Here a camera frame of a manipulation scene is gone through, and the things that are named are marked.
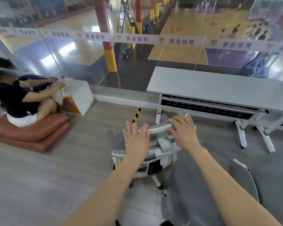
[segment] gray floor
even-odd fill
[[[45,155],[0,143],[0,226],[58,225],[66,219],[112,172],[106,130],[124,128],[136,110],[95,102],[84,117],[71,116],[72,128]],[[154,124],[155,115],[155,110],[142,109],[138,123]],[[242,150],[232,123],[206,118],[194,122],[209,151],[241,162],[267,154],[258,131],[246,130],[248,148]],[[276,150],[282,151],[283,132],[276,131],[271,138]],[[158,178],[165,181],[170,170]],[[128,189],[118,219],[122,226],[158,226],[167,215],[162,192],[151,178],[143,178]]]

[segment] floor cushion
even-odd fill
[[[39,141],[67,121],[68,117],[64,114],[51,114],[34,124],[19,128],[11,124],[5,114],[0,117],[0,137],[15,141]]]
[[[26,150],[43,153],[48,151],[49,148],[51,148],[63,136],[63,134],[68,130],[68,128],[69,123],[66,122],[61,127],[53,131],[49,136],[38,141],[10,140],[0,136],[0,142]]]

